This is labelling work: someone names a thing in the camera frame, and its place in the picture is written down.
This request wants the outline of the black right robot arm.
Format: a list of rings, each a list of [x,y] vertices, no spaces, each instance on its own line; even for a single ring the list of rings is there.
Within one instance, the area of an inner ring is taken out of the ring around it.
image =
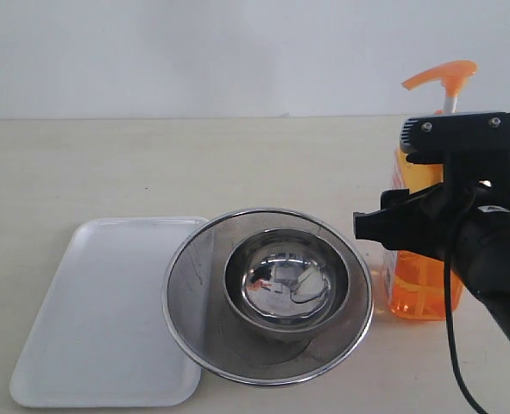
[[[451,265],[510,341],[510,149],[444,154],[444,180],[385,191],[355,237]]]

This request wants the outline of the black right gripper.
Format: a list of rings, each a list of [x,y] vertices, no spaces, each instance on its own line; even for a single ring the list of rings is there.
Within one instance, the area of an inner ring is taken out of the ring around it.
[[[510,149],[447,154],[444,181],[411,192],[387,190],[381,208],[353,214],[357,240],[444,259],[510,227]]]

